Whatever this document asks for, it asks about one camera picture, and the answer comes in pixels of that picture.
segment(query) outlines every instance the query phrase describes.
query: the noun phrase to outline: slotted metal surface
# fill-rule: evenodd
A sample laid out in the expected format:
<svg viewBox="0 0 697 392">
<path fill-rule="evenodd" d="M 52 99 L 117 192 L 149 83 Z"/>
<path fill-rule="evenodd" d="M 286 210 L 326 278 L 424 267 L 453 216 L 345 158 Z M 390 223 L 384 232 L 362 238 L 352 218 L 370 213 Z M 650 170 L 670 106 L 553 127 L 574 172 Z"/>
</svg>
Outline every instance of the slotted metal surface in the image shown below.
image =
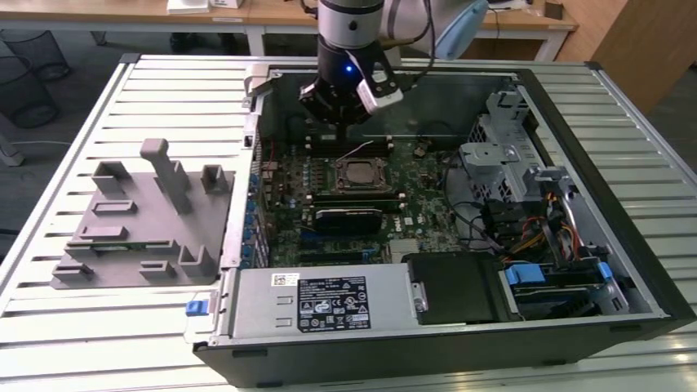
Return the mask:
<svg viewBox="0 0 697 392">
<path fill-rule="evenodd" d="M 312 60 L 264 58 L 272 63 Z M 245 122 L 244 69 L 250 59 L 142 56 L 120 65 L 56 177 L 0 269 L 0 390 L 236 390 L 190 354 L 182 306 L 205 287 L 54 291 L 50 270 L 80 222 L 101 159 L 150 171 L 140 141 L 166 137 L 186 170 L 234 170 Z M 697 309 L 694 175 L 601 73 L 554 63 L 442 63 L 530 68 L 610 183 L 683 296 Z M 550 151 L 554 142 L 541 133 Z M 651 341 L 618 345 L 577 364 L 304 385 L 280 390 L 697 389 L 697 324 Z"/>
</svg>

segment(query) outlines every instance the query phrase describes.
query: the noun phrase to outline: white cable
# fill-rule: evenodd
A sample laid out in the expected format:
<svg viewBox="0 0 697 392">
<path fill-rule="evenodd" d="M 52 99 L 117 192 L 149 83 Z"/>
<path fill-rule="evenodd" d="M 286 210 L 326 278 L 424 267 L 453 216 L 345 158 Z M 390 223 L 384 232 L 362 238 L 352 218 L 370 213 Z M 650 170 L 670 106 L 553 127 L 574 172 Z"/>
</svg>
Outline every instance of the white cable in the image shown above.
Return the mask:
<svg viewBox="0 0 697 392">
<path fill-rule="evenodd" d="M 36 141 L 16 141 L 12 145 L 72 145 L 66 141 L 54 140 L 36 140 Z"/>
<path fill-rule="evenodd" d="M 354 153 L 356 151 L 358 151 L 360 149 L 362 149 L 362 148 L 364 148 L 366 145 L 369 145 L 373 141 L 374 141 L 374 140 L 366 141 L 362 145 L 360 145 L 358 147 L 356 147 L 354 149 L 352 149 L 350 151 L 348 151 L 348 152 L 345 153 L 345 155 L 344 155 L 342 157 L 340 157 L 340 158 L 334 161 L 334 163 L 338 162 L 338 161 L 341 161 L 344 158 L 346 158 L 352 153 Z"/>
</svg>

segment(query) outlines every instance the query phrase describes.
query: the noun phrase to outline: motherboard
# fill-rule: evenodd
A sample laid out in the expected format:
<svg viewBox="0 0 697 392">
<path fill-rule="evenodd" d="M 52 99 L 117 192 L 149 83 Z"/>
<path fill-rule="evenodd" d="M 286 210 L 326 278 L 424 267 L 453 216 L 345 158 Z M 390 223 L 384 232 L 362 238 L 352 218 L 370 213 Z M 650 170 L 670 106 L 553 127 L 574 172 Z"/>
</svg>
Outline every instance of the motherboard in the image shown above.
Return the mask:
<svg viewBox="0 0 697 392">
<path fill-rule="evenodd" d="M 414 138 L 273 145 L 262 166 L 270 267 L 392 263 L 413 252 L 460 251 L 465 238 L 442 191 L 452 152 L 430 147 Z"/>
</svg>

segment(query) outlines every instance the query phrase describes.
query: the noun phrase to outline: black trash can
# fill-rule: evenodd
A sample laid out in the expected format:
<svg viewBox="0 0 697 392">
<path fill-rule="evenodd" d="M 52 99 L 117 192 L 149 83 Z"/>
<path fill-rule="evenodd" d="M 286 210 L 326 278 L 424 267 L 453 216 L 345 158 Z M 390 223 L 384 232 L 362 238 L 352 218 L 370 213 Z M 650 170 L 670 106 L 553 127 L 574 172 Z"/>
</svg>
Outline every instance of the black trash can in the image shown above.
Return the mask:
<svg viewBox="0 0 697 392">
<path fill-rule="evenodd" d="M 32 73 L 25 57 L 0 57 L 0 113 L 20 128 L 46 124 L 58 114 L 56 102 Z"/>
<path fill-rule="evenodd" d="M 0 30 L 0 40 L 16 56 L 32 61 L 33 73 L 44 82 L 69 74 L 69 66 L 50 31 Z"/>
</svg>

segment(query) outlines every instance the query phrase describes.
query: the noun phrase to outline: gray carpet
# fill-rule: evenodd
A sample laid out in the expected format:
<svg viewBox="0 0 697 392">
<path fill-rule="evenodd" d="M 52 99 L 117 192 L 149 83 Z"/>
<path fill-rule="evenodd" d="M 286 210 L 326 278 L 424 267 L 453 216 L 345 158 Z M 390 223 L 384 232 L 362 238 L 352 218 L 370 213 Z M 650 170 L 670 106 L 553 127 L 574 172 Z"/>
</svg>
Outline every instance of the gray carpet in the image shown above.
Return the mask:
<svg viewBox="0 0 697 392">
<path fill-rule="evenodd" d="M 62 53 L 73 73 L 48 84 L 50 94 L 61 107 L 61 116 L 50 124 L 30 130 L 16 129 L 0 117 L 0 128 L 12 141 L 62 140 L 74 138 L 98 94 L 116 67 L 122 53 L 169 54 L 166 33 L 109 33 L 109 44 L 97 47 L 88 32 L 54 32 Z M 216 34 L 201 34 L 205 47 L 190 52 L 194 55 L 222 54 Z M 238 53 L 248 54 L 246 39 L 237 39 Z M 312 37 L 266 36 L 269 56 L 309 56 L 314 52 Z M 0 56 L 9 51 L 0 44 Z M 693 169 L 697 168 L 697 71 L 686 72 L 670 96 L 653 110 L 650 120 L 673 144 Z M 64 145 L 21 145 L 26 157 L 21 167 L 6 168 L 0 164 L 0 228 L 20 229 L 50 180 L 53 171 L 66 150 Z M 0 234 L 0 256 L 9 249 L 13 237 Z"/>
</svg>

